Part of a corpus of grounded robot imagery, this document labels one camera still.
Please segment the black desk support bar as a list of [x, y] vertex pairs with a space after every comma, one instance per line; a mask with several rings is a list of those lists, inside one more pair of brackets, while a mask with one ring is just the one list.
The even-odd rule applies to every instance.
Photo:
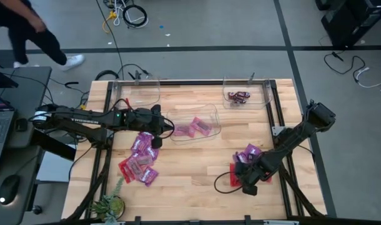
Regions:
[[31, 145], [40, 146], [43, 150], [67, 160], [73, 161], [75, 158], [76, 150], [73, 147], [70, 147], [38, 130], [35, 130], [32, 134]]

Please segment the dark grey desk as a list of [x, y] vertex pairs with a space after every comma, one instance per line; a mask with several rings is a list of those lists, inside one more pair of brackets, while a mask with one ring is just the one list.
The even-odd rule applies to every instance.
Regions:
[[[19, 69], [1, 69], [13, 81], [17, 88], [0, 89], [0, 95], [15, 109], [15, 120], [27, 119], [34, 115], [35, 109], [42, 103], [48, 80], [51, 75], [49, 67], [24, 67]], [[38, 131], [31, 123], [23, 132], [15, 130], [15, 122], [9, 128], [6, 143], [0, 157], [0, 187], [10, 175], [19, 176], [17, 193], [7, 205], [0, 203], [0, 225], [18, 225], [24, 213], [29, 210], [31, 195], [36, 191], [34, 183], [43, 149], [35, 141]]]

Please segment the black computer mouse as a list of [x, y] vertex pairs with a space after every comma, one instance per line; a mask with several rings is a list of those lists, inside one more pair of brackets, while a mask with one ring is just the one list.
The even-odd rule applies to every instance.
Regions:
[[19, 184], [20, 177], [17, 174], [10, 175], [4, 179], [0, 185], [0, 203], [2, 205], [7, 205], [14, 201]]

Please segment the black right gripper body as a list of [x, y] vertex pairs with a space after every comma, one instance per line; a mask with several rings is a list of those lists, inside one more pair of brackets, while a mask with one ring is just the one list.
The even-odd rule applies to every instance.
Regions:
[[273, 176], [265, 156], [252, 156], [248, 164], [235, 163], [235, 175], [241, 186], [255, 186], [259, 181], [265, 182]]

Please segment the person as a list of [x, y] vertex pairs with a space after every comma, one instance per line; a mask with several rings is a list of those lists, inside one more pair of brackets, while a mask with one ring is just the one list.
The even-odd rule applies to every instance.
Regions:
[[48, 55], [63, 71], [81, 65], [82, 54], [67, 56], [59, 41], [34, 10], [29, 0], [0, 0], [0, 26], [8, 29], [8, 37], [14, 54], [14, 68], [26, 67], [26, 41], [30, 40]]

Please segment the clear plastic bin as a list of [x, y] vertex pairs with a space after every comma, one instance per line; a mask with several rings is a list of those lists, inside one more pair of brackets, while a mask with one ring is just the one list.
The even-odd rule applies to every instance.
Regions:
[[217, 138], [222, 130], [218, 110], [213, 104], [206, 104], [189, 109], [171, 109], [167, 112], [166, 116], [174, 123], [175, 127], [181, 124], [191, 125], [191, 122], [195, 117], [202, 119], [204, 122], [212, 126], [212, 130], [208, 136], [204, 136], [196, 130], [193, 138], [172, 135], [170, 139], [177, 146], [201, 146], [202, 144], [206, 144], [208, 141]]
[[[228, 98], [228, 92], [237, 93], [238, 91], [250, 93], [250, 98], [245, 98], [247, 100], [245, 104], [234, 104], [232, 99]], [[222, 98], [223, 105], [226, 109], [262, 109], [273, 99], [271, 83], [268, 79], [230, 79], [224, 77], [222, 83]]]
[[160, 80], [145, 79], [135, 81], [114, 81], [110, 107], [119, 99], [128, 99], [132, 108], [151, 108], [159, 104], [161, 98]]

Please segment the black computer tower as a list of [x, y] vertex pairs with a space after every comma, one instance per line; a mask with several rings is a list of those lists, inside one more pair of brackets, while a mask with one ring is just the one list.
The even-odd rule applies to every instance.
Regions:
[[315, 0], [333, 46], [349, 48], [381, 19], [381, 0]]

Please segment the small black device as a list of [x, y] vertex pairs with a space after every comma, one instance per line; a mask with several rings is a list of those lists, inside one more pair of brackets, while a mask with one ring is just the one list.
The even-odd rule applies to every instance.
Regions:
[[15, 120], [14, 129], [16, 132], [25, 132], [28, 129], [28, 121], [25, 118]]

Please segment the black aluminium frame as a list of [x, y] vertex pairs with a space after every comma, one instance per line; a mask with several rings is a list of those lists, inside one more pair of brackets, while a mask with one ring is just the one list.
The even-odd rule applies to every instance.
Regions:
[[300, 189], [324, 217], [298, 216], [294, 196], [284, 201], [286, 188], [279, 175], [259, 183], [255, 197], [241, 192], [219, 194], [213, 187], [218, 175], [229, 168], [231, 155], [248, 143], [272, 147], [270, 123], [294, 125], [301, 112], [293, 82], [274, 79], [274, 98], [267, 109], [226, 109], [222, 104], [222, 81], [163, 80], [160, 105], [163, 111], [216, 106], [221, 132], [210, 140], [163, 143], [154, 167], [159, 176], [150, 187], [139, 182], [123, 185], [126, 210], [123, 225], [359, 225], [358, 219], [337, 218], [324, 191], [324, 172], [319, 157], [301, 144], [293, 153]]

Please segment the black display panel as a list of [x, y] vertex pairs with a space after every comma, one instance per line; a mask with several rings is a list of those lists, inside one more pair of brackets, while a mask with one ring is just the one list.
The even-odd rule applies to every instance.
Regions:
[[19, 86], [18, 83], [16, 83], [11, 78], [5, 76], [2, 72], [0, 72], [0, 89], [1, 88], [17, 88], [18, 86]]

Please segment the green potted plant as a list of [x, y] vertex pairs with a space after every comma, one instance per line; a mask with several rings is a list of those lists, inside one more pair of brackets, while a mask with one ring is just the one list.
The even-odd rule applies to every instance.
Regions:
[[126, 205], [119, 196], [123, 182], [124, 178], [121, 177], [110, 194], [103, 195], [99, 201], [91, 205], [91, 212], [105, 225], [113, 225], [124, 214]]

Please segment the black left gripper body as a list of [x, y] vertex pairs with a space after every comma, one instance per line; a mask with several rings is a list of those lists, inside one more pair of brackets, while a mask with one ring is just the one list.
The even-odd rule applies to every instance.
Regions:
[[147, 132], [161, 135], [166, 132], [166, 123], [161, 115], [161, 105], [156, 104], [150, 109], [130, 109], [126, 113], [126, 128], [130, 131]]

